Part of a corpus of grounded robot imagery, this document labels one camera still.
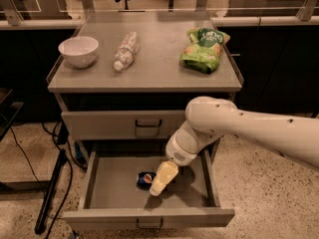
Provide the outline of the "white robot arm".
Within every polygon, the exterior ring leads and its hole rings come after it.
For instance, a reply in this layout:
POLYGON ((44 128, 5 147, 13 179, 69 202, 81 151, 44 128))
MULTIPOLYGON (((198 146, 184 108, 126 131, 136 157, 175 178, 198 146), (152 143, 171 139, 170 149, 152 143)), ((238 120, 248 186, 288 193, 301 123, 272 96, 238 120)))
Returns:
POLYGON ((166 144, 166 161, 159 166, 150 194, 160 195, 181 166, 225 134, 319 166, 319 119, 242 111, 229 100, 197 97, 187 104, 183 124, 166 144))

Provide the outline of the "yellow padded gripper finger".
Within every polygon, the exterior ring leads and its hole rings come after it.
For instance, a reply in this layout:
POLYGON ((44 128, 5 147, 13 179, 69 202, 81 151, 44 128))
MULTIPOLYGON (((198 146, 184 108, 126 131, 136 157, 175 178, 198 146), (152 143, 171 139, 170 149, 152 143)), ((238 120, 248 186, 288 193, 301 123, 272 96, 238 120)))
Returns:
POLYGON ((178 174, 178 166, 171 160, 160 164, 157 175, 152 182, 150 194, 159 196, 178 174))

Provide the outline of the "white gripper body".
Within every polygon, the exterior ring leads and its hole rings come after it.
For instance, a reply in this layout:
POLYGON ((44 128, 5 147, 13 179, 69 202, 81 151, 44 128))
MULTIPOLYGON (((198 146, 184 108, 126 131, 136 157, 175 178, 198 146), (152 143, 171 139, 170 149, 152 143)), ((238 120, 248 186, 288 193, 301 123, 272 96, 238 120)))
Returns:
POLYGON ((177 166, 187 166, 203 149, 220 138, 219 133, 201 132, 185 121, 167 142, 165 155, 177 166))

